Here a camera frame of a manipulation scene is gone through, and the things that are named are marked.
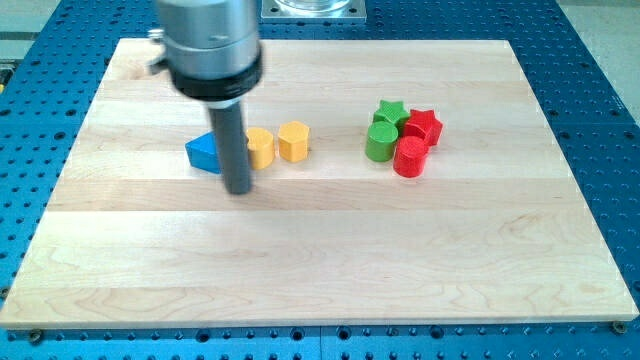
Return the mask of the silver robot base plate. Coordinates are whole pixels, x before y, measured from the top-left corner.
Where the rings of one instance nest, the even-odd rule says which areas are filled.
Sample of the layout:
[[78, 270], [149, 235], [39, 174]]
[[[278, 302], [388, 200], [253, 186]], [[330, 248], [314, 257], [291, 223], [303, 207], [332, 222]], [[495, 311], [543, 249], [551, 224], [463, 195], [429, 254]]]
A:
[[264, 23], [363, 22], [367, 19], [365, 0], [261, 0]]

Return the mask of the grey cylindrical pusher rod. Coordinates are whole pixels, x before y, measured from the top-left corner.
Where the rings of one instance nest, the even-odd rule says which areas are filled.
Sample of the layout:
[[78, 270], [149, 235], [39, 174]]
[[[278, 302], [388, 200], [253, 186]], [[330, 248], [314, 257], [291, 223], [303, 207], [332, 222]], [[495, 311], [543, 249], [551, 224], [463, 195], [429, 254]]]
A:
[[210, 102], [207, 108], [225, 188], [233, 195], [246, 194], [252, 182], [241, 105]]

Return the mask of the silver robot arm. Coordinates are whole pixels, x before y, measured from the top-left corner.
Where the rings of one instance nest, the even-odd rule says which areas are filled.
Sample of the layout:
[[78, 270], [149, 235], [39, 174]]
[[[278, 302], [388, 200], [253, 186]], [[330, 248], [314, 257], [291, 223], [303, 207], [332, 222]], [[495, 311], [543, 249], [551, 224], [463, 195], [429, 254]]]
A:
[[256, 3], [156, 0], [154, 6], [173, 86], [206, 104], [226, 191], [246, 194], [252, 177], [241, 98], [263, 75]]

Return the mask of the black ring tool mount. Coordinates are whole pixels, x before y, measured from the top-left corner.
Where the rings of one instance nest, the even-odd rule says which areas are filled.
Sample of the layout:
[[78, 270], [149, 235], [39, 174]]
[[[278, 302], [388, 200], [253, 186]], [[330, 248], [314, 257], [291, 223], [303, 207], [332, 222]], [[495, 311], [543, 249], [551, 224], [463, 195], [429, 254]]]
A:
[[238, 74], [206, 80], [188, 77], [169, 67], [171, 81], [183, 95], [204, 102], [223, 102], [242, 97], [256, 87], [263, 75], [262, 49], [256, 59]]

